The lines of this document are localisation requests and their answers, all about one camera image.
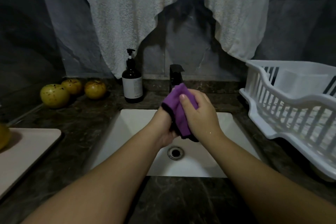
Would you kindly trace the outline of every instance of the white plastic basket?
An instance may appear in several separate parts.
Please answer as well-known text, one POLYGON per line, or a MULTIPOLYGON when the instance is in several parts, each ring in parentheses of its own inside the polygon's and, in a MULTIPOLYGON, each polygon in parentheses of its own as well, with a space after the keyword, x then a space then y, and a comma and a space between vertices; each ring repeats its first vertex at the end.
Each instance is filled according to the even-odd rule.
POLYGON ((240 94, 268 139, 282 137, 336 179, 336 67, 306 61, 250 60, 240 94))

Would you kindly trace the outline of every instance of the faucet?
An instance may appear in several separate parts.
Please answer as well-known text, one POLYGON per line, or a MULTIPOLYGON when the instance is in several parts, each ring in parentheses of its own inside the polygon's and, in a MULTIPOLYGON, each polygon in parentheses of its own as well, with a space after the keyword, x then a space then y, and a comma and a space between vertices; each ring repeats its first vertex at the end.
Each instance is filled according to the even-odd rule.
POLYGON ((181 65, 172 64, 169 66, 169 92, 171 92, 174 86, 183 82, 181 72, 184 72, 181 65))

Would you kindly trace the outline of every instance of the soap dispenser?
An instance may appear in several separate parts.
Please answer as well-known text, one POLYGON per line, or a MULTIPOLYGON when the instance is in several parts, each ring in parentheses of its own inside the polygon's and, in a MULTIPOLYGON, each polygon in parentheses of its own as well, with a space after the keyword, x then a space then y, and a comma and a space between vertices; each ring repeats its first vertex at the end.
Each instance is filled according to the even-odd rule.
POLYGON ((127 69, 122 74, 124 97, 128 103, 138 103, 142 100, 142 76, 135 69, 135 60, 132 58, 133 49, 127 49, 129 58, 126 61, 127 69))

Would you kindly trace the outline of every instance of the drain hole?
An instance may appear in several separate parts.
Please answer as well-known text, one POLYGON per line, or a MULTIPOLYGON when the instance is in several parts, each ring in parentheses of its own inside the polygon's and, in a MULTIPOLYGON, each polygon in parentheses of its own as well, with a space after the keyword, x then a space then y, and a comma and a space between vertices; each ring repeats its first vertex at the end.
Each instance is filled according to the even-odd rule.
POLYGON ((183 158, 184 151, 181 147, 173 146, 168 150, 168 157, 170 157, 172 160, 179 160, 183 158))
POLYGON ((171 155, 175 158, 179 157, 181 155, 181 153, 179 152, 179 150, 173 150, 171 152, 171 155))

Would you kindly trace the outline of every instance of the purple cloth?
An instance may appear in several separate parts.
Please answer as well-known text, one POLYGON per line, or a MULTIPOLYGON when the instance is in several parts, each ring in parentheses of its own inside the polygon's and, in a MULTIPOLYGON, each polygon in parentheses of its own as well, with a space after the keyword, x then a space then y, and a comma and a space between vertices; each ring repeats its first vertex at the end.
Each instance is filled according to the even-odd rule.
POLYGON ((168 112, 172 119, 172 128, 181 138, 189 138, 191 141, 198 142, 195 136, 191 133, 186 115, 184 113, 183 107, 180 103, 180 95, 185 94, 195 109, 198 109, 195 97, 190 93, 188 88, 181 83, 180 85, 175 86, 169 95, 163 100, 161 106, 168 112))

